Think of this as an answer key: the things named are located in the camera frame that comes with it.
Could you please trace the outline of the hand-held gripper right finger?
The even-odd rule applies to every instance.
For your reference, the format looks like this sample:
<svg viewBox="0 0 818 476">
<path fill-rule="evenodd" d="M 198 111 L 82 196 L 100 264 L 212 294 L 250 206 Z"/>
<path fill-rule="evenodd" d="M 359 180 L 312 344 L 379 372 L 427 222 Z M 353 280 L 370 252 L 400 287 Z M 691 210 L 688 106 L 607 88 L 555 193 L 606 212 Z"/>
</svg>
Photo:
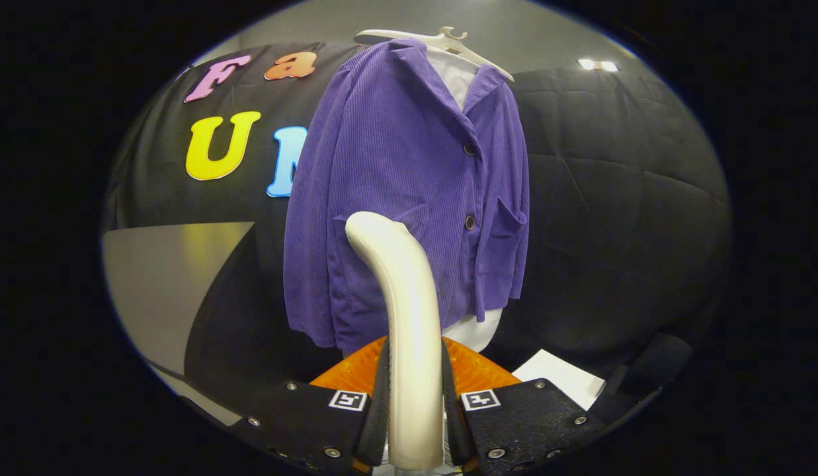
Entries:
<svg viewBox="0 0 818 476">
<path fill-rule="evenodd" d="M 607 424 L 550 380 L 523 381 L 442 340 L 445 433 L 466 475 L 523 475 L 596 441 Z"/>
</svg>

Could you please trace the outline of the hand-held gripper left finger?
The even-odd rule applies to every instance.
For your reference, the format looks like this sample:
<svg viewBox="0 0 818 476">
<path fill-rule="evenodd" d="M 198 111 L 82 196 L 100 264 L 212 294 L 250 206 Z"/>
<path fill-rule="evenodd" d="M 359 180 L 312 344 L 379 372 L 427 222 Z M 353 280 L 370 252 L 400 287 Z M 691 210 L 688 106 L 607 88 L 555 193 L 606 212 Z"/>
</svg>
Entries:
<svg viewBox="0 0 818 476">
<path fill-rule="evenodd" d="M 389 341 L 379 338 L 309 383 L 264 391 L 228 428 L 281 464 L 274 475 L 370 475 L 384 458 Z"/>
</svg>

